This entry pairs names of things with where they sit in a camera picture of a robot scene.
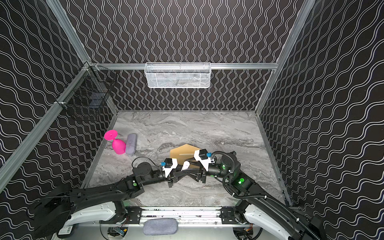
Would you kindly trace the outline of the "white glue stick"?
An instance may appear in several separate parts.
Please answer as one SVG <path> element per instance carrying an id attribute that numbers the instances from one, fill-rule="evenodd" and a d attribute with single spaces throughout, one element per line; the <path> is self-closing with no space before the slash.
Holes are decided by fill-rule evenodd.
<path id="1" fill-rule="evenodd" d="M 189 167 L 190 167 L 190 162 L 189 161 L 184 161 L 183 165 L 182 165 L 182 168 L 181 168 L 181 171 L 185 171 L 187 170 Z"/>

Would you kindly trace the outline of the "brown manila envelope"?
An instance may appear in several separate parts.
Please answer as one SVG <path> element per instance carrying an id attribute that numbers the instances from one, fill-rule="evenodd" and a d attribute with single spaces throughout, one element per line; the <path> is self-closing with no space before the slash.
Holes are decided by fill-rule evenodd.
<path id="1" fill-rule="evenodd" d="M 177 159 L 179 165 L 183 165 L 184 161 L 187 159 L 193 159 L 195 151 L 200 150 L 195 146 L 184 144 L 180 147 L 170 150 L 170 158 Z"/>

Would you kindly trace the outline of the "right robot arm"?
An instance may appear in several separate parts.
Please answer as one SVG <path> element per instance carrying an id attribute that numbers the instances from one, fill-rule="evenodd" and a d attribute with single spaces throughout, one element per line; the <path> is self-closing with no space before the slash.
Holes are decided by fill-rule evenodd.
<path id="1" fill-rule="evenodd" d="M 325 240 L 323 222 L 307 218 L 266 192 L 241 170 L 236 152 L 197 150 L 191 159 L 179 166 L 183 174 L 202 181 L 208 175 L 218 177 L 223 188 L 239 202 L 234 215 L 240 223 L 250 223 L 269 232 L 279 240 Z"/>

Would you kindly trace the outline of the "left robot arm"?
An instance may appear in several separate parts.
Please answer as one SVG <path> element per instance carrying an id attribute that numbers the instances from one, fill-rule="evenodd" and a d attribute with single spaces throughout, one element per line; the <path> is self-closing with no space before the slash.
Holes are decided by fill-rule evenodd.
<path id="1" fill-rule="evenodd" d="M 33 237 L 44 238 L 57 233 L 71 215 L 99 204 L 111 202 L 118 209 L 118 220 L 123 217 L 123 201 L 136 198 L 144 193 L 144 186 L 168 182 L 169 187 L 187 174 L 181 167 L 165 167 L 153 170 L 151 164 L 140 163 L 133 168 L 133 173 L 116 183 L 88 189 L 72 189 L 62 185 L 51 191 L 46 197 L 36 201 L 31 212 Z"/>

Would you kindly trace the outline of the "grey fabric pouch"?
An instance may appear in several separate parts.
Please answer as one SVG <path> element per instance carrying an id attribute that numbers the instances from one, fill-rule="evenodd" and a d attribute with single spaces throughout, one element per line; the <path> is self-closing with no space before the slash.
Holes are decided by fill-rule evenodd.
<path id="1" fill-rule="evenodd" d="M 146 221 L 143 227 L 143 233 L 146 236 L 173 235 L 177 230 L 177 220 L 167 218 Z"/>

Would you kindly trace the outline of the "magenta plastic goblet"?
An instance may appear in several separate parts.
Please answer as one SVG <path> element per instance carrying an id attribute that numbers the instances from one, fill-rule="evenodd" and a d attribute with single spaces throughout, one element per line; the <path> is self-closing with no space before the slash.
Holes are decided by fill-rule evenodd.
<path id="1" fill-rule="evenodd" d="M 116 130 L 109 130 L 104 134 L 104 139 L 112 141 L 112 148 L 117 155 L 123 155 L 126 153 L 126 143 L 120 139 L 117 139 L 118 132 Z"/>

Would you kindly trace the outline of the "black round device with label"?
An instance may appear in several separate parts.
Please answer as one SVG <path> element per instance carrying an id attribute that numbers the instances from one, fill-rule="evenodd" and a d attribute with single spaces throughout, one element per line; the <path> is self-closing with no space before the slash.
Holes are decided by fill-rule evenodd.
<path id="1" fill-rule="evenodd" d="M 69 238 L 74 234 L 76 229 L 77 229 L 77 225 L 63 227 L 57 232 L 57 237 L 59 239 Z"/>

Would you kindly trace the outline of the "aluminium back crossbar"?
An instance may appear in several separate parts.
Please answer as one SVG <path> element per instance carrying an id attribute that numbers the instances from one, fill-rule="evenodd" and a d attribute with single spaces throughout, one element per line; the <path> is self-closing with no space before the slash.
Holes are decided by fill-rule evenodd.
<path id="1" fill-rule="evenodd" d="M 204 70 L 276 70 L 277 63 L 145 63 L 145 64 L 92 64 L 92 66 L 106 68 L 109 70 L 145 70 L 147 67 L 155 69 L 163 67 L 165 69 L 185 69 Z"/>

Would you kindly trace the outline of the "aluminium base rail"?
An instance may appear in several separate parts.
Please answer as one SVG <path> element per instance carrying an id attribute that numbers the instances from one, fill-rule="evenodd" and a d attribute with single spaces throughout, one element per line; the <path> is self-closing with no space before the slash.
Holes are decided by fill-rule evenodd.
<path id="1" fill-rule="evenodd" d="M 125 226 L 142 227 L 154 219 L 175 219 L 180 227 L 247 227 L 234 207 L 127 207 Z"/>

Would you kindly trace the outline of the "aluminium left side rail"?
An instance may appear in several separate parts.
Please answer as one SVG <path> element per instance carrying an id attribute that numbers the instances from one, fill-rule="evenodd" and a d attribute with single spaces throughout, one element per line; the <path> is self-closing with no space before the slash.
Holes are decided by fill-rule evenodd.
<path id="1" fill-rule="evenodd" d="M 36 126 L 26 136 L 22 143 L 17 147 L 15 152 L 1 167 L 1 191 L 5 189 L 10 180 L 14 177 L 18 169 L 23 165 L 27 157 L 30 155 L 35 146 L 39 143 L 43 135 L 50 128 L 54 120 L 61 113 L 63 108 L 61 105 L 66 102 L 70 94 L 84 81 L 84 76 L 90 68 L 89 63 L 84 63 L 78 74 L 73 78 L 71 83 L 57 97 L 53 105 L 48 109 L 45 115 L 39 120 Z"/>

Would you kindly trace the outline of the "aluminium corner post left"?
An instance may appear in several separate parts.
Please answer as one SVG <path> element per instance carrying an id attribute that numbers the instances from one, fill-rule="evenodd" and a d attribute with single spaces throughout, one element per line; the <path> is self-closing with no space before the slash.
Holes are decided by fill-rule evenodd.
<path id="1" fill-rule="evenodd" d="M 82 44 L 75 28 L 73 27 L 65 9 L 58 0 L 47 0 L 46 1 L 51 11 L 55 15 L 59 25 L 67 35 L 67 38 L 77 53 L 82 63 L 91 63 L 91 58 L 86 52 L 84 45 Z"/>

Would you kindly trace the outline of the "aluminium corner post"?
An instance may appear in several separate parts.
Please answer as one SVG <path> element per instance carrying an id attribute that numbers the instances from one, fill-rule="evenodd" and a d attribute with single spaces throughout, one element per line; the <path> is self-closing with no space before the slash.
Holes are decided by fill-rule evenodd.
<path id="1" fill-rule="evenodd" d="M 277 61 L 277 68 L 273 70 L 269 80 L 267 81 L 266 87 L 260 97 L 259 103 L 255 109 L 255 113 L 259 116 L 265 106 L 269 95 L 271 94 L 273 87 L 278 79 L 279 74 L 283 70 L 285 63 L 288 60 L 291 50 L 293 49 L 299 34 L 301 33 L 307 17 L 311 13 L 316 1 L 315 0 L 306 0 L 303 2 L 300 11 L 297 14 L 296 20 L 292 26 L 292 29 L 287 37 L 287 40 L 283 46 L 281 54 L 279 55 Z"/>
<path id="2" fill-rule="evenodd" d="M 82 44 L 75 28 L 73 27 L 65 9 L 58 0 L 47 0 L 46 1 L 51 11 L 55 15 L 59 25 L 67 35 L 67 38 L 77 53 L 82 63 L 91 63 L 91 58 L 86 52 L 84 45 Z"/>

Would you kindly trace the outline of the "aluminium corner post right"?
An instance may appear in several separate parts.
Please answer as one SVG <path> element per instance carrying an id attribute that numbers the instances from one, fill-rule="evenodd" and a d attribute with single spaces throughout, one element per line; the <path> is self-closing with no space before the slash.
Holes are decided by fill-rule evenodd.
<path id="1" fill-rule="evenodd" d="M 265 106 L 269 95 L 271 94 L 273 87 L 278 79 L 279 74 L 283 70 L 285 63 L 288 60 L 291 50 L 293 49 L 299 34 L 301 33 L 307 17 L 311 13 L 316 1 L 315 0 L 306 0 L 303 2 L 300 11 L 297 14 L 296 20 L 292 26 L 292 29 L 287 37 L 287 40 L 283 46 L 281 54 L 279 55 L 277 61 L 277 68 L 273 70 L 269 80 L 267 81 L 266 87 L 260 97 L 259 103 L 255 109 L 255 113 L 259 116 Z"/>

